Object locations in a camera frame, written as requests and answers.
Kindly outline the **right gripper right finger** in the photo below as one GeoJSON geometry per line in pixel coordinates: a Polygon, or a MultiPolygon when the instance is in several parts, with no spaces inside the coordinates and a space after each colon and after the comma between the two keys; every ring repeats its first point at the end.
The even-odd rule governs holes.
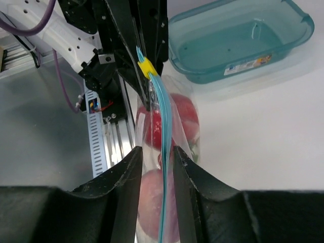
{"type": "Polygon", "coordinates": [[[182,242],[323,242],[323,192],[237,190],[174,147],[182,242]]]}

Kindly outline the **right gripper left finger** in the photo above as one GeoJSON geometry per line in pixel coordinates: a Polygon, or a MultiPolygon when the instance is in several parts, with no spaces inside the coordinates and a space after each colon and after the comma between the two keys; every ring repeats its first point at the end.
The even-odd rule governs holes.
{"type": "Polygon", "coordinates": [[[1,242],[133,242],[142,148],[73,191],[1,187],[1,242]]]}

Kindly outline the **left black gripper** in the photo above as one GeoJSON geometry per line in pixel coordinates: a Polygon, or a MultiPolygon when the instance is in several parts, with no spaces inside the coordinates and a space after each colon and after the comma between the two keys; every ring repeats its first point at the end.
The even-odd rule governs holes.
{"type": "Polygon", "coordinates": [[[116,71],[150,109],[148,80],[138,65],[137,48],[159,75],[168,52],[167,0],[59,1],[67,23],[88,34],[99,34],[101,47],[91,61],[82,61],[80,76],[88,89],[107,98],[117,91],[116,71]]]}

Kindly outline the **pink fake peach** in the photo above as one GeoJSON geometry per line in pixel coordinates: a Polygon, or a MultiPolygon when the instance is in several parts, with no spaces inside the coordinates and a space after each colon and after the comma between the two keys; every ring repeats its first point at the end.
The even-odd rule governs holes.
{"type": "MultiPolygon", "coordinates": [[[[167,225],[164,242],[178,242],[179,227],[174,194],[173,177],[168,181],[167,225]]],[[[163,173],[159,169],[151,170],[142,176],[138,221],[146,235],[158,240],[160,212],[163,199],[163,173]]]]}

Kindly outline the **red fake apple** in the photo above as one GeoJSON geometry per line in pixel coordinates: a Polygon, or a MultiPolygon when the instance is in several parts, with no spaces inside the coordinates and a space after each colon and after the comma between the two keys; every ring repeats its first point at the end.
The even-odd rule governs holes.
{"type": "MultiPolygon", "coordinates": [[[[171,97],[175,102],[178,113],[180,115],[183,130],[189,146],[194,145],[197,141],[197,135],[199,132],[199,120],[197,111],[190,100],[190,98],[171,93],[171,97]]],[[[153,113],[152,126],[150,112],[146,110],[144,106],[141,106],[137,110],[136,122],[139,123],[140,114],[145,115],[144,128],[147,131],[145,135],[145,142],[148,145],[152,145],[155,149],[161,150],[161,115],[158,111],[153,113]]]]}

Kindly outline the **clear zip top bag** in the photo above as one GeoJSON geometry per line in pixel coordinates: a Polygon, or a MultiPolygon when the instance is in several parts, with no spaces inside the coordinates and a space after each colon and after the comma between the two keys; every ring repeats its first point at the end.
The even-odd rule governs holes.
{"type": "Polygon", "coordinates": [[[153,240],[142,230],[137,216],[136,242],[164,242],[165,226],[167,225],[167,205],[168,205],[168,181],[173,176],[174,147],[179,146],[195,163],[199,161],[199,139],[200,128],[197,141],[189,146],[186,139],[177,106],[171,97],[171,93],[184,95],[192,101],[195,109],[196,105],[189,85],[173,78],[169,75],[158,75],[151,62],[144,56],[140,48],[137,48],[138,65],[148,80],[148,91],[151,126],[153,113],[158,111],[161,115],[161,150],[155,149],[145,142],[147,131],[144,128],[145,115],[140,114],[139,123],[136,122],[136,144],[143,149],[143,169],[142,176],[147,172],[159,169],[163,173],[163,199],[160,212],[160,223],[158,240],[153,240]]]}

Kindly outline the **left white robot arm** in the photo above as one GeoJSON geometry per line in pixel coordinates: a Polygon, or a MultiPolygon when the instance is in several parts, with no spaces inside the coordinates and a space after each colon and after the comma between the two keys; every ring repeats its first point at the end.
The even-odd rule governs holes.
{"type": "Polygon", "coordinates": [[[37,36],[59,53],[99,97],[111,100],[119,74],[150,108],[149,79],[138,51],[158,73],[168,59],[166,1],[1,1],[1,12],[22,28],[1,22],[18,36],[37,36]]]}

